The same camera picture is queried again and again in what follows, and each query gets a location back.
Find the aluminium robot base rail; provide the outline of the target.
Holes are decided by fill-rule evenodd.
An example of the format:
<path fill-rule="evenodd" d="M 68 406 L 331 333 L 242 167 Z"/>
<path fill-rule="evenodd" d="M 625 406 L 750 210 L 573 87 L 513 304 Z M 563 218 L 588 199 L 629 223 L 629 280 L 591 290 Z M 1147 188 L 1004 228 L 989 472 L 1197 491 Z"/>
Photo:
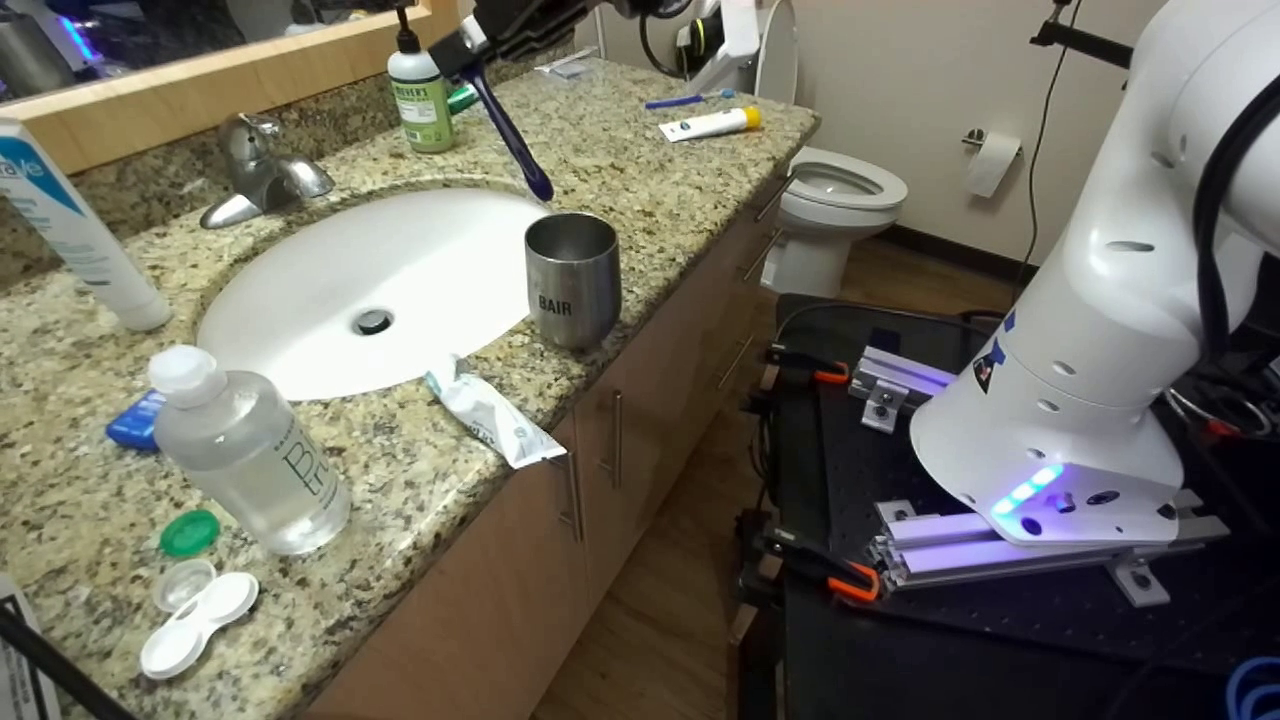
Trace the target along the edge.
<path fill-rule="evenodd" d="M 1131 609 L 1169 599 L 1156 556 L 1233 526 L 1182 485 L 1182 461 L 1147 406 L 1066 396 L 996 349 L 942 371 L 883 349 L 857 358 L 866 429 L 904 429 L 954 512 L 880 498 L 870 550 L 899 592 L 1098 565 Z"/>

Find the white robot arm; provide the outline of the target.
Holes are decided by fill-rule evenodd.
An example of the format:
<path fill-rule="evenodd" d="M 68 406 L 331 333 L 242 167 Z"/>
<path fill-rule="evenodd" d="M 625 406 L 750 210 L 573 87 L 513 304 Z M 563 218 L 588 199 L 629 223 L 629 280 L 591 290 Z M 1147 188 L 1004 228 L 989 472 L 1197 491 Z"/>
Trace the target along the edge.
<path fill-rule="evenodd" d="M 1064 235 L 909 420 L 921 469 L 1013 542 L 1169 542 L 1182 461 L 1150 415 L 1280 251 L 1280 0 L 1169 0 Z"/>

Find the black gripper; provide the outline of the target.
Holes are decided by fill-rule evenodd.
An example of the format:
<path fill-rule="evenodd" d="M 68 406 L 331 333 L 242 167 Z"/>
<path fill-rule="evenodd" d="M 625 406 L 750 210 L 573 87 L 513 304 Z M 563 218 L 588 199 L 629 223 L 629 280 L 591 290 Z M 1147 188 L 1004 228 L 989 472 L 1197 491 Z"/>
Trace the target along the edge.
<path fill-rule="evenodd" d="M 462 75 L 468 69 L 478 63 L 485 42 L 472 38 L 468 33 L 446 33 L 446 36 L 440 36 L 440 38 L 426 48 L 426 54 L 436 58 L 436 69 L 440 69 L 442 75 Z"/>

